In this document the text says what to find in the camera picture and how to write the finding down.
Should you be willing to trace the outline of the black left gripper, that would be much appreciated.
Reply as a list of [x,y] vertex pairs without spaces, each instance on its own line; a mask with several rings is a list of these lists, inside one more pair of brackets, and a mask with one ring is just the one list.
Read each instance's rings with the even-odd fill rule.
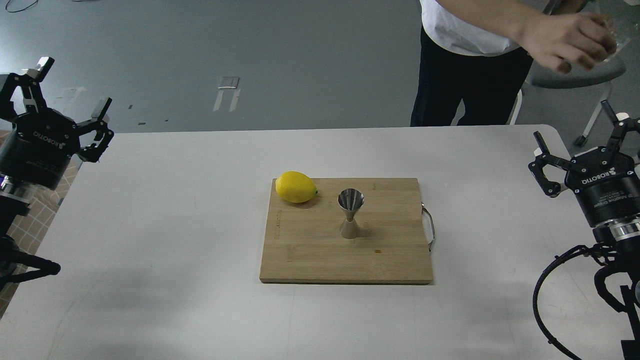
[[[48,108],[41,82],[54,63],[54,58],[45,56],[35,68],[0,75],[0,118],[14,123],[1,146],[1,174],[51,191],[60,184],[72,155],[76,153],[83,162],[99,162],[114,138],[107,120],[113,101],[109,96],[98,101],[89,120],[78,124]],[[26,110],[20,115],[12,101],[18,88]],[[94,133],[93,143],[80,148],[80,137],[89,133]]]

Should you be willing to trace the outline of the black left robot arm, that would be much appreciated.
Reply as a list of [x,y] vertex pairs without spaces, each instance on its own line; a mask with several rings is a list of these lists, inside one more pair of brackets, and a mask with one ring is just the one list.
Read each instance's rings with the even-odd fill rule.
[[75,122],[48,107],[41,82],[55,60],[45,56],[34,68],[1,75],[0,114],[12,130],[0,151],[1,287],[57,275],[61,266],[22,251],[10,235],[16,217],[29,214],[35,192],[57,189],[72,157],[96,163],[114,132],[107,112],[112,98],[101,98],[89,120]]

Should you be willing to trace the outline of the person's left forearm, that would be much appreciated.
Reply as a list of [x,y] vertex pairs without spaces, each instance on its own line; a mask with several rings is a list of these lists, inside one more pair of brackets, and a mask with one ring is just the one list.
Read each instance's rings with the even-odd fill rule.
[[519,0],[439,0],[458,19],[524,45],[546,16]]

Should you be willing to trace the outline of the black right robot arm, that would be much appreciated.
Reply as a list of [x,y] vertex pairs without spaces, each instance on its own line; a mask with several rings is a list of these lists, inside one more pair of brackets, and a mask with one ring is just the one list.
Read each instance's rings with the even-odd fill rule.
[[528,170],[549,198],[566,190],[573,192],[592,228],[595,244],[590,247],[579,244],[555,256],[535,283],[532,309],[547,342],[576,360],[578,356],[562,345],[542,321],[538,295],[547,276],[560,265],[578,256],[589,256],[599,264],[594,274],[597,294],[615,312],[626,314],[630,322],[633,339],[621,341],[622,355],[626,360],[637,360],[640,357],[640,182],[636,171],[639,163],[620,148],[628,132],[639,131],[639,120],[615,113],[607,100],[600,105],[613,125],[604,146],[563,159],[550,153],[540,132],[534,133],[538,148]]

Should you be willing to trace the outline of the person's left hand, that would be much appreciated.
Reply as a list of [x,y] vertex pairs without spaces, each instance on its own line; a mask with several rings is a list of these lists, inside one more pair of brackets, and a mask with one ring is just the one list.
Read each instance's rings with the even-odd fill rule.
[[518,42],[538,64],[556,73],[590,71],[617,52],[609,20],[598,13],[542,15],[526,25]]

